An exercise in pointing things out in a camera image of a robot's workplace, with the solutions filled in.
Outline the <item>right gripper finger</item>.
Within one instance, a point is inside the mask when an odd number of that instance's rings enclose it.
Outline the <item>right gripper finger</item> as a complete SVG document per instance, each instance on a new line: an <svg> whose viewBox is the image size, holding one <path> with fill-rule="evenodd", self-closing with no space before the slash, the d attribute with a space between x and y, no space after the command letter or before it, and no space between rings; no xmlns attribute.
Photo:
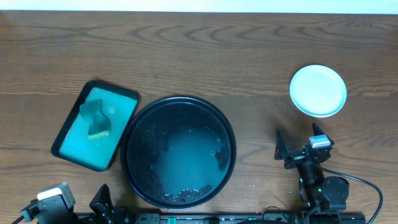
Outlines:
<svg viewBox="0 0 398 224"><path fill-rule="evenodd" d="M316 123L312 123L312 129L314 136L325 135L325 133L320 129L320 127Z"/></svg>
<svg viewBox="0 0 398 224"><path fill-rule="evenodd" d="M275 160L282 160L285 159L289 155L287 146L282 138L280 131L276 130L276 146L275 146L275 153L274 159Z"/></svg>

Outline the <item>teal plate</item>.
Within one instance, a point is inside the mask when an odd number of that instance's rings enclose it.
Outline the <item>teal plate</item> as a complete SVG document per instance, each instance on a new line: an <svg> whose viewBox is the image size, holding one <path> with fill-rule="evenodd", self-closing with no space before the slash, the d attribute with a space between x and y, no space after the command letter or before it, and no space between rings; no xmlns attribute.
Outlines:
<svg viewBox="0 0 398 224"><path fill-rule="evenodd" d="M301 112L316 118L337 114L347 99L343 79L324 65L308 65L298 70L290 82L289 93Z"/></svg>

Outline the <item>green yellow sponge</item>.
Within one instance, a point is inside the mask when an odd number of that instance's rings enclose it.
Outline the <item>green yellow sponge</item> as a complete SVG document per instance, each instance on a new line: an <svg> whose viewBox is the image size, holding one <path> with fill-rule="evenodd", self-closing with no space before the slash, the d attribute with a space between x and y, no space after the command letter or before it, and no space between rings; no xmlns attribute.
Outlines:
<svg viewBox="0 0 398 224"><path fill-rule="evenodd" d="M102 101L92 100L80 105L80 116L88 124L88 138L107 136L111 130L109 119L102 112Z"/></svg>

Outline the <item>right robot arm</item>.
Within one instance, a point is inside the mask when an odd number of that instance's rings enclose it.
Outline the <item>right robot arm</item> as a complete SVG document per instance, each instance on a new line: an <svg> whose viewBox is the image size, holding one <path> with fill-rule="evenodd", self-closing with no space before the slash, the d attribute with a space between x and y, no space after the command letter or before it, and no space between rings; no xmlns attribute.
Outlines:
<svg viewBox="0 0 398 224"><path fill-rule="evenodd" d="M274 159L284 161L285 169L297 169L302 199L308 204L308 214L337 213L346 209L349 182L338 176L325 177L322 162L331 157L335 144L317 124L312 124L313 136L301 151L290 152L279 130L276 131Z"/></svg>

